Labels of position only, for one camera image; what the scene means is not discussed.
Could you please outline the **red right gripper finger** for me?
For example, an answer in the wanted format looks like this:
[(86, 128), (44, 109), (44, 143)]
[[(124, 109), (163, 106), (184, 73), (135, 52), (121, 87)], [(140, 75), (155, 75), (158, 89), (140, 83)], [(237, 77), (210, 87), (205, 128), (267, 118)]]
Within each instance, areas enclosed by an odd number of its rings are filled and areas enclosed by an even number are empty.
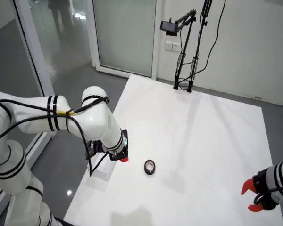
[(252, 191), (253, 193), (255, 193), (255, 186), (254, 186), (253, 178), (247, 179), (242, 185), (241, 194), (243, 195), (247, 191)]

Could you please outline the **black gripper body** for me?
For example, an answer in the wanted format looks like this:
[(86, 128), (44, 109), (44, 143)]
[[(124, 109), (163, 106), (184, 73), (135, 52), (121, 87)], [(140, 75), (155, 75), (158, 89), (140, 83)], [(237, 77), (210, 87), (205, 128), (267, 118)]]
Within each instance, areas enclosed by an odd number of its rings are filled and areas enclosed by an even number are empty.
[(254, 201), (254, 204), (261, 203), (263, 210), (273, 210), (278, 205), (272, 198), (272, 192), (270, 191), (279, 188), (279, 183), (276, 180), (276, 170), (274, 169), (265, 169), (253, 176), (256, 192), (261, 195)]
[(118, 143), (114, 147), (109, 148), (109, 157), (111, 161), (119, 161), (122, 158), (129, 158), (127, 130), (121, 130), (121, 136)]

